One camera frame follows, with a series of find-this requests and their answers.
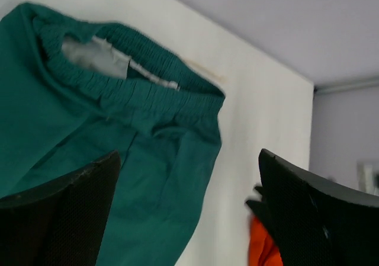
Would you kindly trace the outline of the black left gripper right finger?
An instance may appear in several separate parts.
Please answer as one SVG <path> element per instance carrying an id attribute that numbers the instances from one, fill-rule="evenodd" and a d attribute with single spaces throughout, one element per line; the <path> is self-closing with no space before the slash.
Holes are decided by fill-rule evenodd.
<path id="1" fill-rule="evenodd" d="M 262 149 L 259 171 L 284 265 L 378 265 L 378 196 Z"/>

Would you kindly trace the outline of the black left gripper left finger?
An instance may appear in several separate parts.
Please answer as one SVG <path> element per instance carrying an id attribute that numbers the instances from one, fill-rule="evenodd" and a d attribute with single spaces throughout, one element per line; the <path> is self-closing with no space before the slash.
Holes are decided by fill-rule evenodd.
<path id="1" fill-rule="evenodd" d="M 95 265 L 121 168 L 117 151 L 1 198 L 1 265 Z"/>

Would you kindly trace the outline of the orange shorts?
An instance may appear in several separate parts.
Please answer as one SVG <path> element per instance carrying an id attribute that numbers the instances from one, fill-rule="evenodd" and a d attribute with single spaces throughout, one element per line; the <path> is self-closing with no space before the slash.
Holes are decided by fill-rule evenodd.
<path id="1" fill-rule="evenodd" d="M 250 224 L 248 266 L 283 266 L 273 238 L 255 216 Z"/>

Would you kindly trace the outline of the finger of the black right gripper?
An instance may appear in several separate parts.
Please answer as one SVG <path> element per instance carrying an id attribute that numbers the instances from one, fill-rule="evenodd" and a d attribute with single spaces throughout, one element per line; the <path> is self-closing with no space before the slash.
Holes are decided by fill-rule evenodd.
<path id="1" fill-rule="evenodd" d="M 245 200 L 245 205 L 252 211 L 254 216 L 256 216 L 265 227 L 273 227 L 271 214 L 266 203 L 263 186 L 256 184 L 253 190 L 260 196 L 260 200 L 247 198 Z"/>

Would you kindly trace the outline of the green shorts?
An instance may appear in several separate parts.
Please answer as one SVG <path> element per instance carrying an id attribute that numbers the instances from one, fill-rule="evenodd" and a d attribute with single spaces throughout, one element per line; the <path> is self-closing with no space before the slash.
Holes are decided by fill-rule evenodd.
<path id="1" fill-rule="evenodd" d="M 118 23 L 22 3 L 1 20 L 1 195 L 117 150 L 98 265 L 174 265 L 221 148 L 224 94 Z"/>

